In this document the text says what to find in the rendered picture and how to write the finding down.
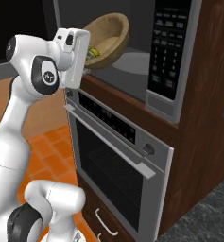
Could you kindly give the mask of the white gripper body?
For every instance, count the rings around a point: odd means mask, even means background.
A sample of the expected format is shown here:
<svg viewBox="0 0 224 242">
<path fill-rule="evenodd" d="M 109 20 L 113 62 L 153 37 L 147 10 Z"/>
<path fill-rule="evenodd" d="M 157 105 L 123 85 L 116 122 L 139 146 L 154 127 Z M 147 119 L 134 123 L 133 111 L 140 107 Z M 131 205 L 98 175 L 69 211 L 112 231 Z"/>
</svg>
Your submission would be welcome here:
<svg viewBox="0 0 224 242">
<path fill-rule="evenodd" d="M 87 57 L 90 32 L 84 29 L 70 28 L 69 35 L 73 37 L 72 52 L 74 57 L 71 67 L 65 72 L 64 85 L 70 89 L 78 89 Z"/>
</svg>

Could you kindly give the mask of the grey microwave turntable plate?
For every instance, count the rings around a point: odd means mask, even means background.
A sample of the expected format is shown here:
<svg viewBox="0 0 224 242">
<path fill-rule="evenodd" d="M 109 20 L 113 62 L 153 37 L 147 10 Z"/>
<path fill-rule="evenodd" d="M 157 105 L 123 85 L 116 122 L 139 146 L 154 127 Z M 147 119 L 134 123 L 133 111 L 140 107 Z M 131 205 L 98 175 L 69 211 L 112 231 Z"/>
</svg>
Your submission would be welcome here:
<svg viewBox="0 0 224 242">
<path fill-rule="evenodd" d="M 112 67 L 136 75 L 148 75 L 150 54 L 142 52 L 124 53 Z"/>
</svg>

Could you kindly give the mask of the dark wooden drawer front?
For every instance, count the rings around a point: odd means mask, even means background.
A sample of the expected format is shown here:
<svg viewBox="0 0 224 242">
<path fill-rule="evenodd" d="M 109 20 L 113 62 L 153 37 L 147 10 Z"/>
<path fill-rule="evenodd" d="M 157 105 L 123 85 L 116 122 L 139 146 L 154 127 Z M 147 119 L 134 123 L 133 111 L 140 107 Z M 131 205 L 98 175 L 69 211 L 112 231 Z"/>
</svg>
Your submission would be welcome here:
<svg viewBox="0 0 224 242">
<path fill-rule="evenodd" d="M 81 187 L 86 194 L 86 202 L 82 209 L 82 215 L 87 224 L 95 234 L 101 233 L 102 242 L 135 242 L 130 234 L 125 230 L 121 223 L 116 219 L 112 212 L 108 209 L 105 203 L 94 192 L 90 185 L 77 173 L 78 186 Z M 101 226 L 98 219 L 95 216 L 95 209 L 99 208 L 99 215 L 105 224 L 112 232 L 119 232 L 117 236 L 109 235 L 106 230 Z"/>
</svg>

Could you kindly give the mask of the green lime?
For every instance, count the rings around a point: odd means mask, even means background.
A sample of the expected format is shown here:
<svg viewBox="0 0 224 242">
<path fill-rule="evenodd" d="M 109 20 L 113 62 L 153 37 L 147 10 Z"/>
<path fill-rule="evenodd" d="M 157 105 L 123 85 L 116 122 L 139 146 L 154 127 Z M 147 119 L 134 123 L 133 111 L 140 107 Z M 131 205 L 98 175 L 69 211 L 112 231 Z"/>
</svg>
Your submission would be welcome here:
<svg viewBox="0 0 224 242">
<path fill-rule="evenodd" d="M 87 58 L 88 59 L 93 59 L 96 58 L 100 55 L 100 52 L 94 48 L 94 47 L 89 47 L 88 52 L 87 52 Z"/>
</svg>

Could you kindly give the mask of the dark wooden cabinet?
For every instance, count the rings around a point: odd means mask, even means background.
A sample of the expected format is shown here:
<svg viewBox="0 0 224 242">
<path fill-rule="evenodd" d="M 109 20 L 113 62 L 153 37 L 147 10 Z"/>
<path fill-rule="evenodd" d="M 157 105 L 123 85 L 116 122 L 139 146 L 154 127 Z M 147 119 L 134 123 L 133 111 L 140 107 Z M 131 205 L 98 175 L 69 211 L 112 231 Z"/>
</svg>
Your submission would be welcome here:
<svg viewBox="0 0 224 242">
<path fill-rule="evenodd" d="M 137 151 L 156 175 L 147 180 L 68 112 L 77 173 L 135 242 L 155 242 L 224 180 L 224 0 L 201 2 L 177 123 L 91 70 L 67 104 Z"/>
</svg>

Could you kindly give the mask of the black microwave door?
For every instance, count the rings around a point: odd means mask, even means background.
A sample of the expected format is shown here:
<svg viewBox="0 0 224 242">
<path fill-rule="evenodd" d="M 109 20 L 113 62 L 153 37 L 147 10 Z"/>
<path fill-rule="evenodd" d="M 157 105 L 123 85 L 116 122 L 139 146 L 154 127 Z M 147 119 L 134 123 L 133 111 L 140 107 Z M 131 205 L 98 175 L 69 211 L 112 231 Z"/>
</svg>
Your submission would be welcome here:
<svg viewBox="0 0 224 242">
<path fill-rule="evenodd" d="M 60 27 L 58 0 L 0 0 L 0 79 L 17 75 L 6 60 L 6 46 L 15 34 L 52 40 Z"/>
</svg>

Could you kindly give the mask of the wooden bowl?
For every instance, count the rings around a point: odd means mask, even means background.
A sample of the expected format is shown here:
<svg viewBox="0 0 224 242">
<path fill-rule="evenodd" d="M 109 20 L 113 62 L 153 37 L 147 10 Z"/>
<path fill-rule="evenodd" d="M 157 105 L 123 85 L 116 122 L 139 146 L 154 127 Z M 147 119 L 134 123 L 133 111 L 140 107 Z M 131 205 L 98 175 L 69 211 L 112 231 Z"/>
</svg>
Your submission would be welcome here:
<svg viewBox="0 0 224 242">
<path fill-rule="evenodd" d="M 85 30 L 91 33 L 89 46 L 97 53 L 96 57 L 85 61 L 88 69 L 101 69 L 112 65 L 123 54 L 129 40 L 129 19 L 122 13 L 102 15 Z"/>
</svg>

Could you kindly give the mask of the dark oven knob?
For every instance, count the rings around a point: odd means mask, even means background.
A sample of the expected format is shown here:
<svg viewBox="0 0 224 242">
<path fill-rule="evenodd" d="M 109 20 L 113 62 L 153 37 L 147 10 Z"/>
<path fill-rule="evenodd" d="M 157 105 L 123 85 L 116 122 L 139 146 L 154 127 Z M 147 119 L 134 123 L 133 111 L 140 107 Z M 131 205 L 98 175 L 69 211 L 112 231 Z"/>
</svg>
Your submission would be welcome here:
<svg viewBox="0 0 224 242">
<path fill-rule="evenodd" d="M 151 144 L 145 144 L 145 146 L 143 147 L 143 152 L 146 155 L 154 155 L 155 154 L 155 149 Z"/>
</svg>

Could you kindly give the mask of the silver microwave oven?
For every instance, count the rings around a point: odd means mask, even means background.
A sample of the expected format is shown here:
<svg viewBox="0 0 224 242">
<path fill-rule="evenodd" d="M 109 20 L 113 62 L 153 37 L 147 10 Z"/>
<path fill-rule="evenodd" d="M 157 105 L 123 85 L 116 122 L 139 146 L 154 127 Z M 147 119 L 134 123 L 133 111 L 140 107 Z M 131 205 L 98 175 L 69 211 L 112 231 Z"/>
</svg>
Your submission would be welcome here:
<svg viewBox="0 0 224 242">
<path fill-rule="evenodd" d="M 177 123 L 181 116 L 201 2 L 58 0 L 58 6 L 64 27 L 84 28 L 108 13 L 126 15 L 129 41 L 123 54 L 149 53 L 148 75 L 130 74 L 111 65 L 91 70 L 90 75 L 143 101 L 148 111 Z"/>
</svg>

